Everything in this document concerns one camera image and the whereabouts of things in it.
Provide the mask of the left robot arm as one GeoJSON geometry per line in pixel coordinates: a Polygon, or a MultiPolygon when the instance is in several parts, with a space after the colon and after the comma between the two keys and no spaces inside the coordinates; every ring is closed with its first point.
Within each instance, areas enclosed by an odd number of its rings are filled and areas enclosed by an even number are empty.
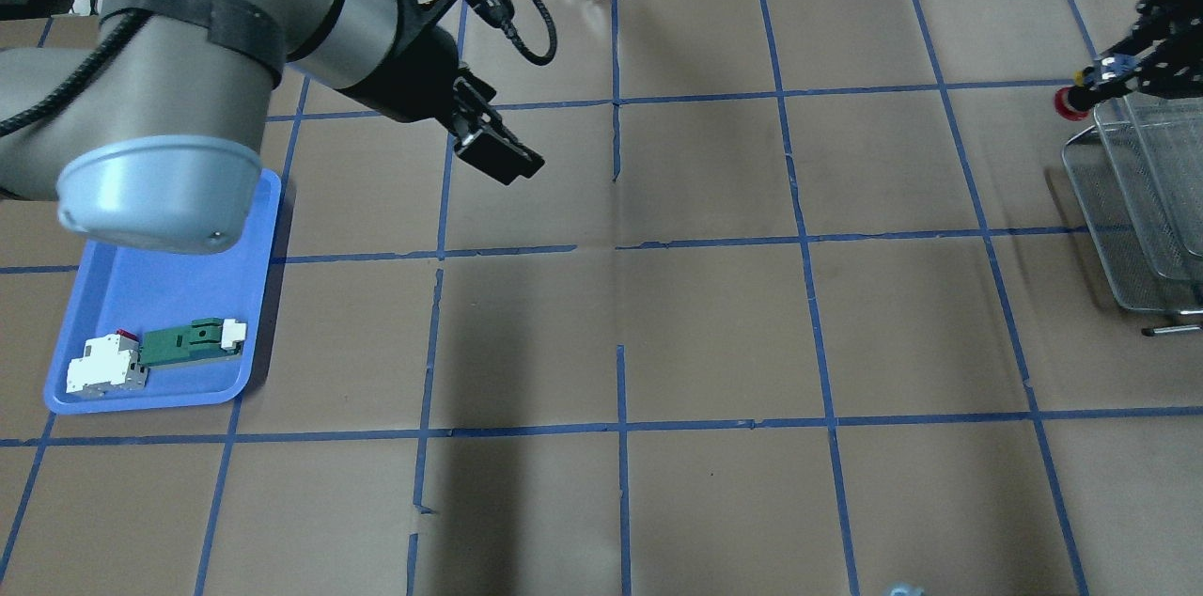
{"type": "Polygon", "coordinates": [[[94,49],[2,51],[2,199],[52,202],[66,230],[207,255],[241,240],[284,69],[398,123],[437,120],[502,184],[544,159],[492,106],[440,19],[463,1],[525,60],[511,0],[102,0],[94,49]]]}

